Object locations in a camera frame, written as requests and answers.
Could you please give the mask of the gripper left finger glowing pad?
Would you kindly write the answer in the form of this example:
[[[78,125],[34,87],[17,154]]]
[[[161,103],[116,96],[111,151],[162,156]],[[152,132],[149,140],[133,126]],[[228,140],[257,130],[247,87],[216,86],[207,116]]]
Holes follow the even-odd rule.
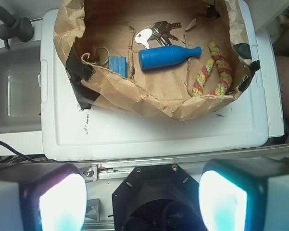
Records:
[[[74,164],[0,164],[0,231],[79,231],[86,209]]]

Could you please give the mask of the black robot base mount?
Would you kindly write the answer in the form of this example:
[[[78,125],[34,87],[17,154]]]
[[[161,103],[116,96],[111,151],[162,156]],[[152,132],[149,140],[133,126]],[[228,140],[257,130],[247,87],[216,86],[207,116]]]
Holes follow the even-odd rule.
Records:
[[[177,164],[135,167],[112,194],[117,231],[204,231],[199,183]]]

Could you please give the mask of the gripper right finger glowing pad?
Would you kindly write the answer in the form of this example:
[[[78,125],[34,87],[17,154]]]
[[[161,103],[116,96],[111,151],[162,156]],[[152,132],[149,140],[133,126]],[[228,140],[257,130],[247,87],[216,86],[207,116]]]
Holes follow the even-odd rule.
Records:
[[[289,231],[289,157],[209,160],[199,205],[210,231]]]

